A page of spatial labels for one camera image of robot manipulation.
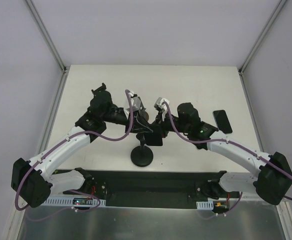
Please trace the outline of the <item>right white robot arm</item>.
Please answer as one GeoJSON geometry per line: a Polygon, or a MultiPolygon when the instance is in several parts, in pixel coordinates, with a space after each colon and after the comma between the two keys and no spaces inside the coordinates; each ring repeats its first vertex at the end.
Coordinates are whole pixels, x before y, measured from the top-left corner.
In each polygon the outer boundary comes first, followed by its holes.
{"type": "Polygon", "coordinates": [[[202,121],[190,102],[178,106],[173,116],[169,101],[159,98],[154,104],[160,114],[160,125],[175,132],[182,140],[219,154],[248,171],[245,174],[227,172],[211,184],[211,192],[223,197],[228,192],[252,192],[271,205],[278,205],[292,186],[292,170],[280,152],[269,154],[246,147],[218,128],[202,121]]]}

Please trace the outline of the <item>black clamp phone stand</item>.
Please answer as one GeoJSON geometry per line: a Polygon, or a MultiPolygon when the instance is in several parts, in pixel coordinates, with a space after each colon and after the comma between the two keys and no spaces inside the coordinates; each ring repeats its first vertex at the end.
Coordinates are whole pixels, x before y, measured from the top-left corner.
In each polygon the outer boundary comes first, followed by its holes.
{"type": "Polygon", "coordinates": [[[139,140],[139,145],[131,151],[130,159],[137,167],[144,168],[152,163],[154,154],[152,150],[146,146],[146,139],[142,133],[138,133],[136,138],[139,140]]]}
{"type": "Polygon", "coordinates": [[[95,96],[96,94],[98,94],[100,92],[103,92],[103,91],[106,91],[106,90],[107,90],[107,86],[106,86],[106,84],[104,82],[102,82],[101,86],[99,86],[96,89],[92,89],[91,93],[95,96]]]}

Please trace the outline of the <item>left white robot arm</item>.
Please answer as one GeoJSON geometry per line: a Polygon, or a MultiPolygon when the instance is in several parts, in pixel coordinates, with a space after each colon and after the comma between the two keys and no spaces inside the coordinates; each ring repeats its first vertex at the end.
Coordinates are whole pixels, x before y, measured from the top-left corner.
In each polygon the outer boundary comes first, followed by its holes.
{"type": "Polygon", "coordinates": [[[18,211],[27,207],[36,208],[54,194],[67,191],[91,194],[93,177],[86,170],[78,167],[59,174],[55,174],[55,170],[98,138],[110,142],[124,140],[136,132],[138,124],[144,119],[145,108],[134,92],[125,90],[128,108],[117,107],[105,89],[96,89],[92,93],[87,111],[64,137],[29,160],[19,158],[14,162],[11,188],[15,191],[14,206],[18,211]]]}

